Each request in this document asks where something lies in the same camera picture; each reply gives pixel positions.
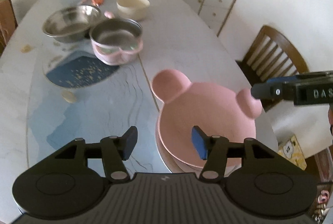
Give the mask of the person's right hand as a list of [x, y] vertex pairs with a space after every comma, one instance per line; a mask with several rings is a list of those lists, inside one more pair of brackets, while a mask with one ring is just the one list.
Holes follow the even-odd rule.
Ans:
[[328, 122], [330, 123], [330, 133], [333, 135], [333, 106], [330, 105], [328, 110]]

